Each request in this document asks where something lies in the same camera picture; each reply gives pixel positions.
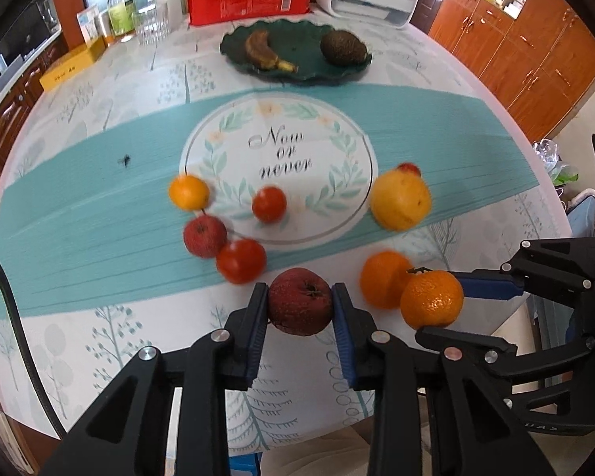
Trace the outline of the orange tangerine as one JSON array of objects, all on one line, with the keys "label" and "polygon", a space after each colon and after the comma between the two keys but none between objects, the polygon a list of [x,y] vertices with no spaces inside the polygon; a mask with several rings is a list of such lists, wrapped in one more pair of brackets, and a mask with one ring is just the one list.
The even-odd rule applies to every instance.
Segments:
[{"label": "orange tangerine", "polygon": [[378,309],[396,309],[414,266],[394,250],[384,250],[370,256],[363,264],[359,285],[364,301]]},{"label": "orange tangerine", "polygon": [[409,327],[445,328],[459,317],[464,291],[459,280],[447,271],[416,273],[408,279],[400,298],[400,311]]}]

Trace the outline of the large yellow orange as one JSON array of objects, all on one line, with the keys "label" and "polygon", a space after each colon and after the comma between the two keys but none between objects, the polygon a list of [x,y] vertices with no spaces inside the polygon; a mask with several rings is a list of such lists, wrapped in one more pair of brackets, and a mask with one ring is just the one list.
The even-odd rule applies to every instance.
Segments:
[{"label": "large yellow orange", "polygon": [[379,175],[370,191],[370,211],[378,225],[406,231],[431,212],[432,196],[422,177],[411,171],[391,170]]}]

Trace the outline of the red cherry tomato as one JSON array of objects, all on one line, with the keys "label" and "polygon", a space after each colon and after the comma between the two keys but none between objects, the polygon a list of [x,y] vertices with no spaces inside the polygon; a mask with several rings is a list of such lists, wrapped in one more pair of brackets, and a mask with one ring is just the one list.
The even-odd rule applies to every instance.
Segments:
[{"label": "red cherry tomato", "polygon": [[264,272],[266,251],[259,242],[250,238],[230,242],[218,253],[216,268],[231,284],[248,284]]},{"label": "red cherry tomato", "polygon": [[252,198],[251,209],[263,224],[274,224],[284,217],[287,197],[277,186],[262,187]]},{"label": "red cherry tomato", "polygon": [[414,174],[415,176],[421,176],[420,169],[417,167],[417,165],[414,165],[411,162],[403,162],[397,166],[397,169],[400,170],[401,172],[411,173],[411,174]]}]

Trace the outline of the small yellow-orange kumquat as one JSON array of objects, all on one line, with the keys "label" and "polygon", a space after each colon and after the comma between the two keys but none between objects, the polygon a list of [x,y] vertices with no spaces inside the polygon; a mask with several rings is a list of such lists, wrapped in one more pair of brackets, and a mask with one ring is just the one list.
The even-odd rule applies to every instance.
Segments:
[{"label": "small yellow-orange kumquat", "polygon": [[200,211],[209,205],[210,189],[199,177],[180,174],[169,184],[169,198],[184,211]]}]

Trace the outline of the dark brown avocado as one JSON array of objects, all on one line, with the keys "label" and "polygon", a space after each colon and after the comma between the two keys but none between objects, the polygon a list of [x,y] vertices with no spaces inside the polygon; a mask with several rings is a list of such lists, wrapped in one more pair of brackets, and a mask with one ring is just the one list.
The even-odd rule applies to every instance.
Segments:
[{"label": "dark brown avocado", "polygon": [[346,30],[329,31],[320,40],[320,50],[324,59],[337,67],[361,65],[369,55],[365,44]]}]

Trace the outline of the overripe brown banana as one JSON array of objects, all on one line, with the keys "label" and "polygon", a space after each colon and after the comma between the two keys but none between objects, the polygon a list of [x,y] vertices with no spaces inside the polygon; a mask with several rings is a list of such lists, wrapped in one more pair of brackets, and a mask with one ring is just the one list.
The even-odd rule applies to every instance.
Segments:
[{"label": "overripe brown banana", "polygon": [[245,41],[245,53],[248,60],[263,71],[280,70],[296,73],[299,68],[287,60],[281,59],[269,45],[269,32],[257,29]]}]

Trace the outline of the orange wooden cabinet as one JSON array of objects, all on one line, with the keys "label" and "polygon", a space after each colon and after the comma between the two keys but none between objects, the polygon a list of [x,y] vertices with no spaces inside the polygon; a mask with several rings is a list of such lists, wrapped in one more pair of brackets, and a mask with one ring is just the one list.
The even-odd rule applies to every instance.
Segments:
[{"label": "orange wooden cabinet", "polygon": [[531,142],[553,134],[595,83],[595,38],[565,0],[444,0],[430,38],[489,89]]}]

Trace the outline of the teal striped table runner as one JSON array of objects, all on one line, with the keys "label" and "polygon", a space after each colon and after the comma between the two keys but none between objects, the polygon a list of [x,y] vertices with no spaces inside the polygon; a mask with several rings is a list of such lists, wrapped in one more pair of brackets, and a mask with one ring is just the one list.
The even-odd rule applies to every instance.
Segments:
[{"label": "teal striped table runner", "polygon": [[[210,186],[210,214],[284,269],[389,238],[367,209],[378,175],[418,165],[429,224],[536,186],[482,100],[372,84],[247,91],[175,106],[81,140],[8,186],[0,261],[24,316],[77,312],[221,282],[184,248],[177,174]],[[287,197],[263,224],[265,186]]]}]

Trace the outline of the dark green scalloped plate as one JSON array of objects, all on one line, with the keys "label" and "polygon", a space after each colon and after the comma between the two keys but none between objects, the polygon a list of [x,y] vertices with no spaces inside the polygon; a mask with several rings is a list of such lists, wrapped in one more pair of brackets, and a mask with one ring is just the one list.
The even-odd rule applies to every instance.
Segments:
[{"label": "dark green scalloped plate", "polygon": [[[251,32],[264,29],[269,32],[269,45],[281,59],[293,63],[299,68],[296,73],[280,70],[263,71],[253,65],[245,53],[245,41]],[[361,65],[337,67],[324,59],[320,50],[320,40],[331,30],[330,25],[315,25],[310,21],[255,21],[249,26],[237,27],[225,35],[220,43],[220,53],[236,69],[242,72],[260,75],[268,79],[288,80],[299,83],[315,83],[321,81],[335,82],[346,77],[362,73],[372,62],[369,52],[367,61]]]}]

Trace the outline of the yellow tin box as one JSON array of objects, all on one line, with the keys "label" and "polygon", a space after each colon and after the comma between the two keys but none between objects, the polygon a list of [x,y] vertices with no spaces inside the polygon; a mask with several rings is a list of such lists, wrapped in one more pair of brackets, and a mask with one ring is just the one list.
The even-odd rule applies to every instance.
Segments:
[{"label": "yellow tin box", "polygon": [[104,39],[99,36],[95,40],[81,44],[56,62],[40,78],[42,89],[47,92],[70,80],[86,68],[94,65],[106,50]]}]

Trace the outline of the clear drinking glass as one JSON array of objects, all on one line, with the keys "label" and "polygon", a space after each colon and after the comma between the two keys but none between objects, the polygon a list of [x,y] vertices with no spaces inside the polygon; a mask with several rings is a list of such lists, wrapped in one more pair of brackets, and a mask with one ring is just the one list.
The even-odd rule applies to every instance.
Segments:
[{"label": "clear drinking glass", "polygon": [[167,7],[152,3],[144,6],[133,15],[135,34],[140,45],[156,44],[164,40],[170,33]]}]

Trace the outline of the small white carton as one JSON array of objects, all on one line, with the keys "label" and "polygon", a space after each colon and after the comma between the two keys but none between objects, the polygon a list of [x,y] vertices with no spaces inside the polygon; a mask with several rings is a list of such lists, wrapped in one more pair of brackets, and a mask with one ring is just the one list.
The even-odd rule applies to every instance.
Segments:
[{"label": "small white carton", "polygon": [[89,6],[80,11],[76,14],[76,18],[84,42],[92,42],[101,36],[101,33],[98,31],[98,25],[96,24],[96,20],[98,19],[97,6]]}]

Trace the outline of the white squeeze bottle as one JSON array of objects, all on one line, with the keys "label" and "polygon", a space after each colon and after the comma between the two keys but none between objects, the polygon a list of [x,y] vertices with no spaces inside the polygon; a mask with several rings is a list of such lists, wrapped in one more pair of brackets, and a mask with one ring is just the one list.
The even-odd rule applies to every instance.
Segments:
[{"label": "white squeeze bottle", "polygon": [[181,0],[165,0],[167,6],[167,21],[169,22],[169,29],[172,31],[178,29],[184,21],[184,13],[182,13]]}]

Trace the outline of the clear bottle green label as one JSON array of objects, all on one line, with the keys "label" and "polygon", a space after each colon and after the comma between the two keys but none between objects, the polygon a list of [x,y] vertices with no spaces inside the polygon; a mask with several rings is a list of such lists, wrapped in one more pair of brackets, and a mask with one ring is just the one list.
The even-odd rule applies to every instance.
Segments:
[{"label": "clear bottle green label", "polygon": [[113,35],[123,40],[134,32],[134,0],[107,0],[108,18]]}]

